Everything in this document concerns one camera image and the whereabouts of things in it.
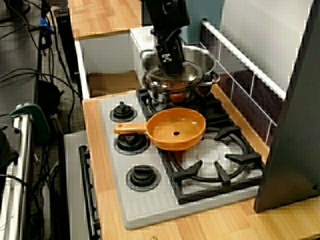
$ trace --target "frying pan handle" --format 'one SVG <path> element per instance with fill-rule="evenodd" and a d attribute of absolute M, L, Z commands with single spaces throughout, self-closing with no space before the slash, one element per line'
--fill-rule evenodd
<path fill-rule="evenodd" d="M 116 134 L 125 133 L 145 133 L 147 131 L 147 123 L 118 123 L 113 127 Z"/>

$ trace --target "oven door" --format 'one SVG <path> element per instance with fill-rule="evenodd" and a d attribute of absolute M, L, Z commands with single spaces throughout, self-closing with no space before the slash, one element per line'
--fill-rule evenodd
<path fill-rule="evenodd" d="M 64 136 L 66 185 L 71 240 L 97 240 L 100 224 L 95 189 L 86 153 L 87 133 L 79 131 Z"/>

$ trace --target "stovetop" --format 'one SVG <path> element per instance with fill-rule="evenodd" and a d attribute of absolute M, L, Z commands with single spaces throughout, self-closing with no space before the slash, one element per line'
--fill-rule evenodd
<path fill-rule="evenodd" d="M 144 133 L 116 135 L 117 122 L 139 123 L 164 106 L 146 89 L 105 98 L 100 116 L 123 224 L 150 224 L 255 197 L 264 164 L 212 94 L 188 107 L 206 119 L 203 139 L 182 152 L 156 148 Z"/>

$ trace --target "dark tile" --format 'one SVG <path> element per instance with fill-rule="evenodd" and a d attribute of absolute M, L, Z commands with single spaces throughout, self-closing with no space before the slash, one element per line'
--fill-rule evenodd
<path fill-rule="evenodd" d="M 203 25 L 201 27 L 200 42 L 219 61 L 220 41 Z"/>
<path fill-rule="evenodd" d="M 240 84 L 248 94 L 250 94 L 254 73 L 248 69 L 244 71 L 232 72 L 231 75 L 237 81 L 237 83 Z"/>
<path fill-rule="evenodd" d="M 273 123 L 271 124 L 271 127 L 270 127 L 270 132 L 269 132 L 269 136 L 268 136 L 268 139 L 266 141 L 266 144 L 271 147 L 271 144 L 272 144 L 272 140 L 274 139 L 274 135 L 276 133 L 276 125 L 274 125 Z"/>
<path fill-rule="evenodd" d="M 220 81 L 218 85 L 228 98 L 231 97 L 232 83 L 233 79 L 229 76 L 229 74 L 220 74 Z"/>
<path fill-rule="evenodd" d="M 220 48 L 219 62 L 229 73 L 246 71 L 248 69 L 248 67 L 223 44 L 221 44 Z"/>
<path fill-rule="evenodd" d="M 275 123 L 278 122 L 284 101 L 257 76 L 253 82 L 252 98 Z"/>
<path fill-rule="evenodd" d="M 236 83 L 233 87 L 232 103 L 239 109 L 262 140 L 265 141 L 270 120 Z"/>

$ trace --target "burner grate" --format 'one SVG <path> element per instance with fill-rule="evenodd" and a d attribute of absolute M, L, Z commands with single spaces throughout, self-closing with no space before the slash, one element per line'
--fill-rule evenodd
<path fill-rule="evenodd" d="M 148 90 L 138 89 L 136 91 L 136 95 L 145 118 L 149 120 L 157 112 L 148 105 L 148 99 L 150 97 Z M 214 162 L 214 167 L 217 171 L 217 177 L 203 177 L 198 176 L 198 172 L 203 164 L 202 160 L 197 161 L 189 168 L 183 168 L 178 163 L 174 152 L 168 152 L 158 148 L 179 204 L 183 205 L 259 185 L 264 168 L 261 156 L 252 149 L 245 137 L 241 134 L 240 128 L 236 126 L 231 119 L 229 119 L 229 115 L 222 108 L 221 102 L 216 99 L 213 94 L 210 94 L 207 98 L 196 99 L 192 105 L 184 107 L 198 109 L 198 112 L 200 112 L 206 119 L 206 133 L 217 132 L 217 135 L 212 137 L 215 141 L 227 142 L 229 141 L 228 139 L 235 141 L 242 149 L 242 155 L 225 155 L 225 158 L 239 165 L 239 167 L 232 173 L 227 173 L 226 170 L 216 161 Z M 246 179 L 236 179 L 236 177 L 242 174 L 248 167 L 252 170 L 260 170 L 261 174 L 259 176 L 252 176 Z M 189 179 L 200 183 L 216 183 L 220 185 L 214 185 L 206 189 L 184 194 L 182 189 L 183 181 Z"/>

